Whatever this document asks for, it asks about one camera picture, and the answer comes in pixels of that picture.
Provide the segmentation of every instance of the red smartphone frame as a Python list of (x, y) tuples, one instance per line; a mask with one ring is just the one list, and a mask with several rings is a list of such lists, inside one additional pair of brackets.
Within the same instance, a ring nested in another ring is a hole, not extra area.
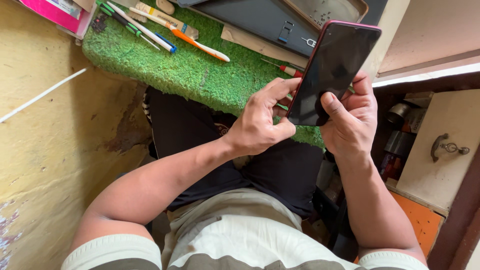
[(305, 78), (305, 75), (307, 74), (308, 70), (310, 69), (310, 64), (312, 63), (313, 56), (316, 54), (317, 49), (318, 49), (318, 47), (320, 46), (320, 43), (321, 43), (321, 41), (322, 41), (322, 38), (324, 37), (324, 34), (325, 34), (325, 31), (326, 31), (327, 27), (328, 27), (330, 24), (332, 24), (332, 23), (338, 23), (338, 24), (343, 24), (343, 25), (351, 25), (351, 26), (359, 26), (359, 27), (363, 27), (363, 28), (371, 28), (371, 29), (379, 30), (380, 33), (382, 32), (382, 29), (381, 29), (380, 27), (373, 26), (373, 25), (362, 25), (362, 24), (342, 22), (342, 21), (337, 21), (337, 20), (327, 21), (327, 22), (324, 24), (324, 26), (323, 26), (323, 28), (322, 28), (322, 31), (320, 32), (320, 36), (318, 37), (317, 43), (315, 44), (315, 48), (313, 49), (312, 54), (310, 55), (310, 58), (308, 59), (308, 64), (307, 64), (307, 67), (305, 68), (305, 71), (303, 72), (303, 76), (301, 77), (299, 86), (298, 86), (297, 89), (295, 90), (295, 96), (293, 97), (292, 102), (290, 103), (290, 106), (289, 106), (289, 108), (288, 108), (287, 117), (288, 117), (288, 114), (290, 113), (290, 109), (292, 108), (292, 104), (295, 102), (295, 98), (297, 97), (297, 94), (298, 94), (298, 91), (299, 91), (299, 89), (300, 89), (300, 86), (301, 86), (301, 84), (302, 84), (302, 82), (303, 82), (303, 79)]

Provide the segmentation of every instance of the red screwdriver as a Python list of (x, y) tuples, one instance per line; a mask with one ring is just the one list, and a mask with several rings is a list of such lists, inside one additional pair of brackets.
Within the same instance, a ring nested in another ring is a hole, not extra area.
[(287, 67), (287, 66), (284, 66), (284, 65), (279, 66), (279, 65), (274, 64), (274, 63), (272, 63), (272, 62), (269, 62), (269, 61), (267, 61), (267, 60), (265, 60), (265, 59), (263, 59), (263, 58), (260, 58), (260, 59), (262, 59), (263, 61), (265, 61), (265, 62), (267, 62), (267, 63), (270, 63), (270, 64), (272, 64), (272, 65), (275, 65), (275, 66), (279, 67), (281, 71), (289, 74), (290, 76), (293, 76), (294, 78), (302, 78), (302, 76), (303, 76), (303, 73), (301, 73), (300, 71), (298, 71), (298, 70), (296, 70), (296, 69), (294, 69), (294, 68)]

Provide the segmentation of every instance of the phone screen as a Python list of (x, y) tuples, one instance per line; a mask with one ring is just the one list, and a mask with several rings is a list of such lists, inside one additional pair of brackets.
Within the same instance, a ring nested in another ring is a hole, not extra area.
[(288, 119), (295, 125), (322, 126), (329, 116), (320, 102), (325, 92), (341, 99), (380, 37), (381, 30), (329, 23), (313, 52)]

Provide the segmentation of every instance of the white t-shirt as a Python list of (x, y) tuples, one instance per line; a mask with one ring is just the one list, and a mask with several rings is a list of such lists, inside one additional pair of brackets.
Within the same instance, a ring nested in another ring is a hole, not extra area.
[(147, 238), (114, 234), (74, 250), (62, 270), (427, 270), (390, 251), (368, 254), (358, 265), (342, 260), (302, 233), (299, 216), (252, 189), (221, 193), (169, 218), (172, 232), (161, 255)]

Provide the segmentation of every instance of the green mat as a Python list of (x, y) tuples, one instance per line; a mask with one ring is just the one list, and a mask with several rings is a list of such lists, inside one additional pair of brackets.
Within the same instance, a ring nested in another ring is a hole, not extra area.
[[(156, 7), (154, 0), (144, 2)], [(171, 54), (163, 48), (158, 51), (113, 18), (105, 21), (107, 27), (101, 33), (96, 33), (91, 27), (88, 29), (83, 52), (94, 65), (106, 71), (138, 79), (165, 93), (190, 98), (237, 116), (248, 97), (268, 82), (276, 77), (291, 78), (260, 58), (277, 64), (285, 63), (221, 39), (223, 25), (219, 22), (179, 6), (175, 8), (175, 18), (198, 29), (198, 42), (226, 54), (230, 62), (221, 61), (195, 48), (150, 20), (143, 25), (177, 46), (176, 53)], [(297, 133), (292, 138), (325, 147), (318, 127), (297, 126)]]

